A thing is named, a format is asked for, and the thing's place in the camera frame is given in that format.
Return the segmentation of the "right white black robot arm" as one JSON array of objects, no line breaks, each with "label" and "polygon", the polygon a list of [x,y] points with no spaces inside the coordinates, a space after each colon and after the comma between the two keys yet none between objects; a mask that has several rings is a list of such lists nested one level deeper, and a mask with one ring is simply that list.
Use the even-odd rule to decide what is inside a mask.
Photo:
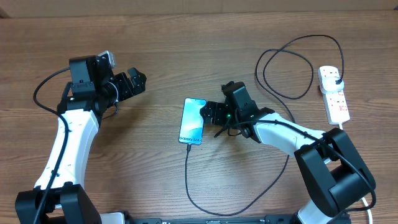
[{"label": "right white black robot arm", "polygon": [[225,101],[206,102],[200,115],[222,131],[238,129],[242,136],[274,146],[295,158],[310,201],[290,218],[269,215],[266,220],[285,223],[347,223],[352,206],[367,194],[373,208],[376,182],[348,135],[339,128],[324,132],[287,121],[269,108],[258,108],[243,82],[222,85]]}]

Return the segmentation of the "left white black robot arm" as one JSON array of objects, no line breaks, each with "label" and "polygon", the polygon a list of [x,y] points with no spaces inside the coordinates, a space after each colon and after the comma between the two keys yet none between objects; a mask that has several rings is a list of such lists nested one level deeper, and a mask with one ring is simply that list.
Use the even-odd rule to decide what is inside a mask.
[{"label": "left white black robot arm", "polygon": [[106,110],[143,93],[146,76],[136,68],[113,73],[111,52],[71,58],[57,109],[57,135],[45,169],[34,188],[15,201],[21,223],[132,223],[127,211],[100,214],[84,189],[92,142]]}]

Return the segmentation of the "blue Galaxy smartphone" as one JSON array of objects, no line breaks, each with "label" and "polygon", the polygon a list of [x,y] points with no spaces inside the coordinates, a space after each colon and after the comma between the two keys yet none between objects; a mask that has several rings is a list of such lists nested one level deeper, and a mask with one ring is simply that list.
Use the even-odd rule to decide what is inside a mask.
[{"label": "blue Galaxy smartphone", "polygon": [[183,105],[182,120],[178,141],[182,144],[200,145],[203,139],[204,120],[200,110],[206,100],[186,98]]}]

